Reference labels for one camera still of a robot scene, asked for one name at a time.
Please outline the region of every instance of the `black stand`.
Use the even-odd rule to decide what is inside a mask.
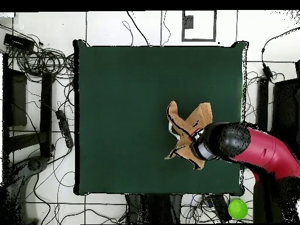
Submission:
[[[55,78],[50,73],[42,75],[40,107],[40,131],[28,135],[9,137],[11,120],[12,82],[9,80],[8,56],[4,57],[3,82],[3,187],[0,187],[0,223],[29,224],[25,212],[25,195],[29,179],[46,169],[54,150],[52,145],[52,83]],[[8,155],[29,146],[40,145],[40,156],[25,159],[12,165]]]

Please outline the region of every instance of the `black frame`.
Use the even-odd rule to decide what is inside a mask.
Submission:
[[[216,37],[217,37],[217,11],[214,11],[213,38],[212,39],[185,39],[185,29],[193,28],[193,24],[191,24],[191,26],[187,25],[187,21],[189,19],[191,19],[193,21],[193,16],[186,16],[185,11],[182,11],[181,41],[183,41],[183,42],[216,42]]]

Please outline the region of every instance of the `black device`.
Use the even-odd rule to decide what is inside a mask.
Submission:
[[[275,83],[270,134],[289,145],[300,156],[300,79]]]
[[[28,40],[20,36],[10,35],[7,33],[4,37],[4,45],[10,46],[14,49],[32,52],[35,43],[32,40]]]
[[[74,142],[71,136],[70,128],[67,122],[66,115],[62,110],[58,110],[55,112],[57,119],[59,120],[59,129],[62,132],[62,135],[64,136],[64,139],[66,141],[66,146],[69,149],[72,149],[74,147]]]
[[[12,87],[9,79],[8,54],[3,59],[3,182],[0,187],[0,223],[28,224],[25,212],[25,194],[29,179],[45,170],[52,156],[52,83],[55,78],[43,74],[40,106],[40,131],[32,134],[9,136],[11,119]],[[9,161],[9,154],[32,145],[40,145],[40,155],[25,159],[14,165]]]
[[[9,115],[9,126],[25,126],[27,124],[26,113],[21,109],[26,109],[26,85],[27,78],[26,74],[21,71],[16,71],[12,69],[7,70],[6,80],[10,82],[7,84],[9,92],[12,93],[11,99],[11,113]]]
[[[256,123],[264,132],[268,131],[268,95],[269,80],[265,77],[258,79]]]
[[[125,195],[128,224],[180,224],[182,195]]]
[[[211,200],[213,202],[213,206],[216,210],[216,214],[220,219],[221,223],[226,223],[230,221],[232,218],[228,212],[228,206],[226,204],[225,198],[223,195],[212,195]]]

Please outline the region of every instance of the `gray tile line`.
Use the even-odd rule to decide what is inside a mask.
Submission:
[[[86,11],[86,42],[87,42],[87,11]]]
[[[13,20],[15,18],[13,17],[12,18],[12,36],[13,36],[13,31],[14,31],[14,23],[13,23]],[[15,136],[15,127],[12,126],[12,137]],[[15,164],[15,151],[12,151],[12,164]]]
[[[247,63],[253,63],[253,62],[261,62],[261,60],[247,60],[246,61]],[[264,62],[267,62],[267,63],[295,63],[295,62],[282,62],[282,61],[272,61],[272,60],[264,60]]]
[[[44,202],[25,201],[28,204],[45,204]],[[67,203],[67,202],[47,202],[48,204],[69,204],[69,205],[112,205],[112,206],[126,206],[125,203]]]
[[[159,45],[162,46],[162,11],[161,11],[161,40],[159,42]]]
[[[237,23],[238,23],[238,10],[237,10]],[[237,42],[237,26],[236,26],[236,42]]]

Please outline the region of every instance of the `floor tile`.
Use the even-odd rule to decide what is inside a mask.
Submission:
[[[84,224],[84,213],[78,214],[84,211],[83,204],[59,204],[59,208],[56,204],[50,204],[50,213],[47,215],[49,211],[49,207],[46,204],[38,203],[26,203],[26,214],[29,219],[38,219],[39,224],[43,221],[45,216],[47,218],[44,220],[43,225],[80,225]]]
[[[53,143],[61,136],[53,134]],[[59,139],[56,144],[55,158],[64,156],[68,149],[64,139]],[[47,202],[84,203],[84,196],[77,196],[73,193],[74,171],[75,171],[75,148],[64,159],[51,163],[40,173],[36,193]],[[37,176],[33,176],[28,183],[26,190],[26,200],[39,202],[34,195],[33,187],[37,181]]]
[[[261,49],[271,38],[300,24],[299,11],[238,11],[237,39],[249,42],[247,60],[261,61]],[[300,60],[300,30],[270,41],[264,52],[264,60]]]
[[[126,204],[126,199],[124,194],[106,194],[106,193],[89,194],[87,195],[86,201],[87,203]]]
[[[236,41],[237,11],[217,11],[216,42],[183,42],[182,11],[167,11],[166,15],[163,11],[163,17],[165,17],[165,25],[162,26],[162,43],[165,42],[164,46],[230,47]]]
[[[104,205],[91,205],[87,204],[86,209],[86,224],[112,224],[113,222],[117,222],[117,220],[122,217],[122,215],[126,211],[126,206],[104,206]],[[98,216],[100,214],[105,217],[109,217],[113,222],[105,217]]]
[[[135,24],[152,46],[159,46],[161,32],[160,11],[129,11]],[[98,11],[87,13],[87,42],[91,46],[147,46],[126,11]]]

